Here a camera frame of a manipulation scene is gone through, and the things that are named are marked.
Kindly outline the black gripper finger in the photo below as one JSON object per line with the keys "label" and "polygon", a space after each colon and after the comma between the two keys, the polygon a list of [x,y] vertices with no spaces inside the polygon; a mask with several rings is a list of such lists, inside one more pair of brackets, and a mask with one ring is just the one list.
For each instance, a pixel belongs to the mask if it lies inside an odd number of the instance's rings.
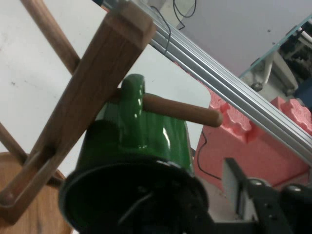
{"label": "black gripper finger", "polygon": [[224,160],[224,191],[235,213],[260,234],[310,234],[312,190],[289,184],[280,191],[258,178],[247,178],[233,158]]}

